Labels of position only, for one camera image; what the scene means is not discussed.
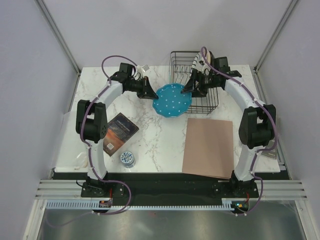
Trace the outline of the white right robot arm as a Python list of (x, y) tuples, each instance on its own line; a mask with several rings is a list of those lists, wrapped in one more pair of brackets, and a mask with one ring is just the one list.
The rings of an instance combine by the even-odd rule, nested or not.
[(194, 58), (190, 70), (192, 90), (199, 93), (210, 88), (222, 88), (237, 103), (242, 111), (238, 135), (242, 144), (238, 163), (232, 173), (229, 191), (235, 197), (247, 191), (245, 182), (255, 179), (257, 161), (268, 144), (276, 136), (276, 108), (265, 104), (247, 87), (242, 75), (231, 70), (226, 57), (216, 58), (216, 66), (204, 59), (201, 53)]

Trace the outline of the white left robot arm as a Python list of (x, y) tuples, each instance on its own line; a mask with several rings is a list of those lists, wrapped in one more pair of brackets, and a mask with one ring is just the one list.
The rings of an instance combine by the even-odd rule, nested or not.
[(136, 93), (139, 99), (151, 100), (155, 112), (166, 118), (179, 117), (192, 104), (192, 97), (200, 86), (191, 70), (189, 81), (185, 84), (166, 84), (154, 91), (142, 66), (133, 61), (120, 63), (118, 71), (107, 75), (106, 85), (93, 100), (79, 100), (76, 109), (75, 130), (87, 147), (88, 177), (95, 179), (92, 191), (99, 197), (106, 196), (110, 185), (104, 181), (108, 171), (104, 162), (103, 139), (114, 125), (107, 119), (107, 108), (125, 92)]

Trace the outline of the blue striped white plate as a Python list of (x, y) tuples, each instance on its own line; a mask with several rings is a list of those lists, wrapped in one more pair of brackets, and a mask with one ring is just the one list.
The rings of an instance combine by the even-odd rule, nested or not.
[(193, 59), (192, 65), (191, 65), (191, 72), (193, 70), (197, 70), (198, 72), (201, 72), (202, 74), (205, 73), (205, 70), (208, 69), (209, 66), (204, 61), (204, 58), (201, 54), (201, 52), (198, 52), (195, 58)]

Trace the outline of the black wire dish rack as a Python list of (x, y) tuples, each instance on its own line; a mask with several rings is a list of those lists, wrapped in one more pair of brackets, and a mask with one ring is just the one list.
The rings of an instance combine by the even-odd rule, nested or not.
[[(169, 83), (178, 83), (185, 85), (190, 79), (192, 64), (198, 51), (179, 51), (170, 53), (169, 65)], [(189, 114), (210, 114), (219, 105), (219, 96), (217, 88), (209, 88), (204, 97), (194, 97), (187, 110)]]

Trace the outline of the cream plate with branch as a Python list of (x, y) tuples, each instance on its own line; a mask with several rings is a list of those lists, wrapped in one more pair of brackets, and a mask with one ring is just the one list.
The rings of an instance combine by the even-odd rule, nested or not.
[(202, 52), (204, 54), (203, 60), (205, 64), (210, 66), (212, 64), (212, 53), (207, 49), (204, 49)]

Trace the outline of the teal polka dot plate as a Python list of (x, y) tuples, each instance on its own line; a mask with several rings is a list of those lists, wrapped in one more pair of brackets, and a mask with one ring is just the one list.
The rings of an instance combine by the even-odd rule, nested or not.
[(192, 104), (192, 94), (181, 93), (184, 86), (179, 83), (166, 84), (156, 91), (152, 107), (158, 115), (165, 118), (179, 117), (187, 112)]

